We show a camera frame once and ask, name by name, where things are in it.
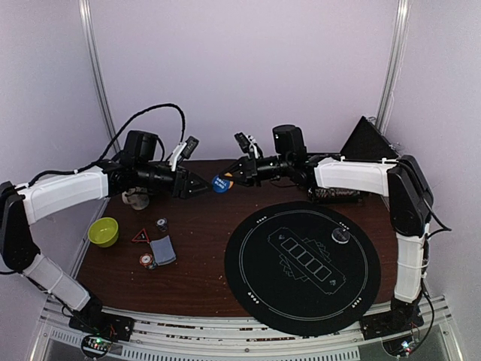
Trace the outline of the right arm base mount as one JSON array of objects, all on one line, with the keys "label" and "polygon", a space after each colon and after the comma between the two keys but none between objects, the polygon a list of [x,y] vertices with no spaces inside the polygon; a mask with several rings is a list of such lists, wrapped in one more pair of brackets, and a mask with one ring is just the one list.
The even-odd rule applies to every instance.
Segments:
[{"label": "right arm base mount", "polygon": [[386,311],[378,314],[363,316],[360,320],[361,331],[365,340],[382,338],[410,331],[413,327],[423,326],[425,321],[417,308],[410,317]]}]

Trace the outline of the orange poker chip stack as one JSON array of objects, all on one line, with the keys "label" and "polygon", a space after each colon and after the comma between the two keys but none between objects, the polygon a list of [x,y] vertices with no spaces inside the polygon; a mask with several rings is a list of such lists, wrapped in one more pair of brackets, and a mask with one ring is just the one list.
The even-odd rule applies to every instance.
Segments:
[{"label": "orange poker chip stack", "polygon": [[145,253],[140,256],[139,263],[146,269],[153,270],[157,267],[156,261],[152,254]]}]

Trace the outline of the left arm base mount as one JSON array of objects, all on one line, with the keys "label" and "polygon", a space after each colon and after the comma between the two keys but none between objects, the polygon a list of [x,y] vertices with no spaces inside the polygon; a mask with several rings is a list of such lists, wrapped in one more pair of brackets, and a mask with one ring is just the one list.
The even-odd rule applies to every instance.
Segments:
[{"label": "left arm base mount", "polygon": [[68,326],[111,341],[129,341],[135,321],[131,317],[106,313],[96,306],[73,311]]}]

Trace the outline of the blue small blind button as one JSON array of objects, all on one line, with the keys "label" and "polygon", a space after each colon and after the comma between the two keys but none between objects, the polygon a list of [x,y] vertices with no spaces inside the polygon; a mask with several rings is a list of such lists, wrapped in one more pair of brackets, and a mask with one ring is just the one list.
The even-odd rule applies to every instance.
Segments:
[{"label": "blue small blind button", "polygon": [[219,175],[216,175],[211,183],[213,191],[219,194],[227,193],[234,186],[233,181],[222,179]]}]

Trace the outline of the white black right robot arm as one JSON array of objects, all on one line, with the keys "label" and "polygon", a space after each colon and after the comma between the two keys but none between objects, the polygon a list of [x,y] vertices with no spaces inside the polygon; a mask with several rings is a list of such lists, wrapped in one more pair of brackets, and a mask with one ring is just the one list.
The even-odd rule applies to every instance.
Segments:
[{"label": "white black right robot arm", "polygon": [[398,270],[390,309],[380,322],[402,331],[422,298],[435,220],[434,196],[418,162],[391,150],[364,159],[311,153],[301,129],[291,124],[272,133],[273,156],[265,156],[253,137],[237,133],[244,154],[219,178],[244,187],[288,179],[308,198],[262,208],[237,226],[225,254],[234,297],[258,321],[295,335],[324,335],[360,321],[380,290],[380,258],[363,228],[326,206],[326,195],[338,190],[343,202],[386,198]]}]

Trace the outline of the purple poker chip stack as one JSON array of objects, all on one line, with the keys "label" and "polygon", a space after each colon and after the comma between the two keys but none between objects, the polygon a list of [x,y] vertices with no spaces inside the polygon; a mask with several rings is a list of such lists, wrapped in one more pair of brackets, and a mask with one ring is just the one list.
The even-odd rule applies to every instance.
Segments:
[{"label": "purple poker chip stack", "polygon": [[159,218],[156,221],[156,228],[160,232],[167,232],[168,231],[168,220],[166,218]]}]

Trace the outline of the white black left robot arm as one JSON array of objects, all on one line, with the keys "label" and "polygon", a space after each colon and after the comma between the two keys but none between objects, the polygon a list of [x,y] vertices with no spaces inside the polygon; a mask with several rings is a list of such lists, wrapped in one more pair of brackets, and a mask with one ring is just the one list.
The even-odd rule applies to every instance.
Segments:
[{"label": "white black left robot arm", "polygon": [[182,165],[199,140],[181,135],[169,156],[155,160],[160,143],[152,132],[130,130],[123,149],[113,158],[104,150],[84,167],[46,170],[26,183],[1,184],[1,259],[8,273],[22,275],[40,286],[92,334],[100,334],[108,326],[101,300],[40,249],[31,227],[49,216],[128,191],[143,189],[149,195],[168,192],[177,199],[206,193],[210,184]]}]

